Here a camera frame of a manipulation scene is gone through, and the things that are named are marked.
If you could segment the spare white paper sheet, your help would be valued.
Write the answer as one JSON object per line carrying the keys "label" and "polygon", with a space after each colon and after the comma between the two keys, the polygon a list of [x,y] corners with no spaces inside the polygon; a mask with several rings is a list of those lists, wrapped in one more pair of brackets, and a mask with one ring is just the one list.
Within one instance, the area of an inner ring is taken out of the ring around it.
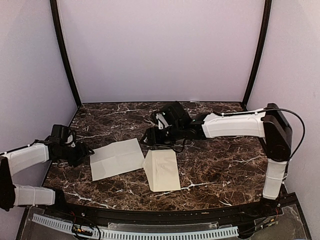
{"label": "spare white paper sheet", "polygon": [[139,170],[145,161],[137,138],[113,142],[97,148],[90,156],[93,181]]}

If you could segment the black corner frame post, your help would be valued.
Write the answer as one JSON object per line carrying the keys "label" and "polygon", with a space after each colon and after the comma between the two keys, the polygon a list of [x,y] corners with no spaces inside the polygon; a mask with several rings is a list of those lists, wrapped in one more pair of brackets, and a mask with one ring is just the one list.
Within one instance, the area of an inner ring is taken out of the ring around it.
{"label": "black corner frame post", "polygon": [[262,14],[262,20],[261,20],[261,26],[260,26],[260,31],[259,31],[259,36],[258,36],[258,41],[257,41],[257,46],[256,46],[256,51],[252,63],[252,68],[250,71],[250,75],[248,78],[248,83],[246,85],[246,89],[244,92],[244,96],[241,101],[241,107],[246,110],[253,88],[254,84],[257,78],[260,62],[262,59],[262,54],[265,46],[265,41],[267,37],[267,32],[268,32],[268,26],[269,26],[269,20],[270,20],[270,15],[271,15],[271,9],[272,9],[272,0],[265,0],[264,1],[264,8],[263,8],[263,14]]}
{"label": "black corner frame post", "polygon": [[53,26],[55,30],[56,40],[58,43],[58,48],[61,56],[61,60],[63,63],[64,71],[67,77],[67,81],[74,99],[74,102],[76,104],[76,107],[79,108],[82,105],[81,98],[76,86],[76,82],[73,76],[71,64],[69,61],[69,56],[67,53],[67,48],[64,40],[64,34],[58,9],[58,1],[57,0],[50,0],[50,10],[51,10],[51,16],[53,21]]}

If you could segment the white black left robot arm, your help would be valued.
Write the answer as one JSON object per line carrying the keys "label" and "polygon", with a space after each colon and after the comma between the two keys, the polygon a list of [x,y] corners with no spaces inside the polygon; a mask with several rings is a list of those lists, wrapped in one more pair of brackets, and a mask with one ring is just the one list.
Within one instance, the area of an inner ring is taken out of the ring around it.
{"label": "white black left robot arm", "polygon": [[78,167],[95,152],[85,142],[76,140],[76,132],[68,126],[55,124],[45,140],[34,140],[26,146],[0,154],[0,208],[50,206],[60,218],[67,218],[71,208],[61,189],[14,184],[12,177],[40,163],[64,160]]}

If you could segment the black left corner frame post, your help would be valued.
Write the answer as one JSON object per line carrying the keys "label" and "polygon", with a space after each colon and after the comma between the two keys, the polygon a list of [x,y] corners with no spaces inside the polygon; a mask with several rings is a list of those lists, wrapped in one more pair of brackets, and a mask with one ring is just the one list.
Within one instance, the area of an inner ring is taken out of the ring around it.
{"label": "black left corner frame post", "polygon": [[76,82],[73,76],[71,64],[69,61],[69,56],[67,53],[67,48],[64,40],[64,34],[58,9],[58,1],[57,0],[50,0],[50,10],[51,10],[51,16],[53,21],[53,26],[55,30],[56,40],[58,43],[58,48],[61,56],[61,60],[63,63],[64,71],[67,77],[67,81],[74,99],[74,102],[76,104],[76,107],[79,108],[82,105],[81,98],[76,86]]}

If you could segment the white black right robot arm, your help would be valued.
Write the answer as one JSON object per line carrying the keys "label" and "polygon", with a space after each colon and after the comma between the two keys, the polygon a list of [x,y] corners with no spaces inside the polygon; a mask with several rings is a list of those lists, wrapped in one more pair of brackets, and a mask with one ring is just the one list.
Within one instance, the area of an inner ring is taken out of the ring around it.
{"label": "white black right robot arm", "polygon": [[296,153],[292,149],[293,130],[284,113],[275,103],[252,111],[232,113],[205,113],[191,118],[181,103],[171,102],[152,113],[155,127],[148,128],[141,144],[172,147],[179,141],[206,140],[217,137],[249,136],[264,141],[263,150],[268,165],[262,192],[262,201],[255,205],[255,213],[266,217],[275,208],[288,165]]}

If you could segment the cream paper envelope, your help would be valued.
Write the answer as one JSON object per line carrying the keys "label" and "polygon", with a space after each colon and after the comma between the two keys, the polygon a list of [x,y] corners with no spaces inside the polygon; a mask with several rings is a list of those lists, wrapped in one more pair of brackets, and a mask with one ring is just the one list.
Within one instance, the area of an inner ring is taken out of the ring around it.
{"label": "cream paper envelope", "polygon": [[176,153],[172,149],[149,150],[142,166],[152,192],[181,190]]}

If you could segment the black right corner frame post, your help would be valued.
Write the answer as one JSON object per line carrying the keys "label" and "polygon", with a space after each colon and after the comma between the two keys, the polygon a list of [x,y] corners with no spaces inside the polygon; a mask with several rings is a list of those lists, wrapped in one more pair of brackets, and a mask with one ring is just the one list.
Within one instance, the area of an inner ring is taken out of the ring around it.
{"label": "black right corner frame post", "polygon": [[260,31],[259,31],[259,36],[258,36],[258,41],[257,41],[257,46],[256,46],[256,51],[252,63],[252,68],[250,71],[250,75],[248,78],[248,83],[246,85],[246,89],[244,92],[244,96],[241,101],[241,107],[246,110],[253,88],[254,84],[257,78],[260,62],[262,59],[262,54],[265,46],[265,41],[267,37],[267,32],[268,32],[268,26],[269,26],[269,20],[270,20],[270,15],[271,15],[271,9],[272,9],[272,0],[265,0],[264,1],[264,8],[263,8],[263,14],[262,14],[262,20],[261,20],[261,26],[260,26]]}

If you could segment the black front table rail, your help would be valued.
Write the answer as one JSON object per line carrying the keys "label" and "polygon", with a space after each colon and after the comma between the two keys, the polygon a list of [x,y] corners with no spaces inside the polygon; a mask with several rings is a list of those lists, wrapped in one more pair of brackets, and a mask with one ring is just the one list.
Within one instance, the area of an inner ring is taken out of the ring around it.
{"label": "black front table rail", "polygon": [[51,207],[51,211],[59,211],[76,219],[85,218],[97,225],[142,224],[142,225],[187,225],[214,223],[243,224],[259,218],[277,214],[276,206],[268,203],[254,202],[243,205],[182,211],[135,211],[116,210],[68,203],[65,209]]}

